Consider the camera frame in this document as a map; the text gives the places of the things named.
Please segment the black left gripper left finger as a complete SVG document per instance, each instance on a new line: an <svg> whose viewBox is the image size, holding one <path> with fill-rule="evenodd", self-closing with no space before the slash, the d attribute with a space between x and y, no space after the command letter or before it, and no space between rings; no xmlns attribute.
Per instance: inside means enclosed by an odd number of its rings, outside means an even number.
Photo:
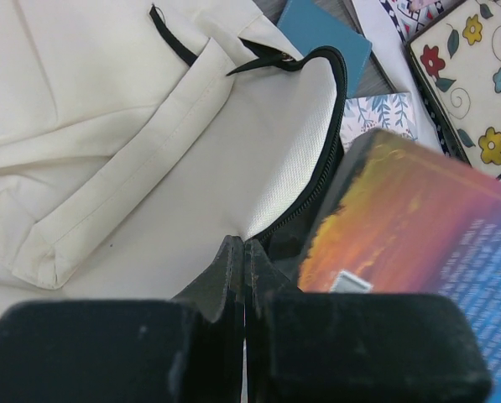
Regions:
<svg viewBox="0 0 501 403"><path fill-rule="evenodd" d="M243 241L171 300L32 301L0 318L0 402L237 402Z"/></svg>

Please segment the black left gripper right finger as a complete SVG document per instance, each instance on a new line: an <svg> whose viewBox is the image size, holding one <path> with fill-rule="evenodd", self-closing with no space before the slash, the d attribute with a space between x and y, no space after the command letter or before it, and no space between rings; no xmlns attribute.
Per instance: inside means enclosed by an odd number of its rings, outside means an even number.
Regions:
<svg viewBox="0 0 501 403"><path fill-rule="evenodd" d="M431 294L304 293L244 245L251 402L484 402L493 388L467 319Z"/></svg>

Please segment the blue orange paperback book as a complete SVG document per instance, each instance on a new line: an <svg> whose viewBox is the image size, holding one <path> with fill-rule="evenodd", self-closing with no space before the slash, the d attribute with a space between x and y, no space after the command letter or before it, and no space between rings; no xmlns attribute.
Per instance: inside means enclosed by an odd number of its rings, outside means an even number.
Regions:
<svg viewBox="0 0 501 403"><path fill-rule="evenodd" d="M309 292L452 299L477 336L501 402L501 182L382 129L346 152L311 230L297 283Z"/></svg>

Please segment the cream canvas backpack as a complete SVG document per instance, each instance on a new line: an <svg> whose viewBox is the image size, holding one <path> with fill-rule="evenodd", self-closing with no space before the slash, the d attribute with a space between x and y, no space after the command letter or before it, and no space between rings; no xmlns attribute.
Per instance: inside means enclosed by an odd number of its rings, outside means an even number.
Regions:
<svg viewBox="0 0 501 403"><path fill-rule="evenodd" d="M0 317L175 296L308 212L346 81L251 1L0 1Z"/></svg>

